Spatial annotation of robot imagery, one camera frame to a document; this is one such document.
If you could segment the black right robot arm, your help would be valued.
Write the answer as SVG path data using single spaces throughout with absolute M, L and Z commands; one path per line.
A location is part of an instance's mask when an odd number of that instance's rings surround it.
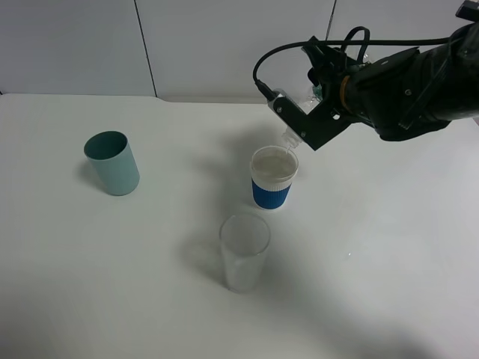
M 407 141 L 478 114 L 478 24 L 457 29 L 436 48 L 415 46 L 366 63 L 372 45 L 354 28 L 341 46 L 312 40 L 304 47 L 308 76 L 322 100 L 303 114 L 296 132 L 318 149 L 350 125 L 362 123 L 384 141 Z

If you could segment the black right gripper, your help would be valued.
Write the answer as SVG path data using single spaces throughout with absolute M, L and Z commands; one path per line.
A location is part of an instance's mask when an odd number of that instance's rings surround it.
M 342 42 L 320 44 L 316 37 L 301 47 L 311 63 L 308 79 L 314 88 L 321 87 L 321 100 L 313 112 L 353 112 L 346 104 L 346 85 L 361 69 L 361 61 L 347 56 L 347 47 Z

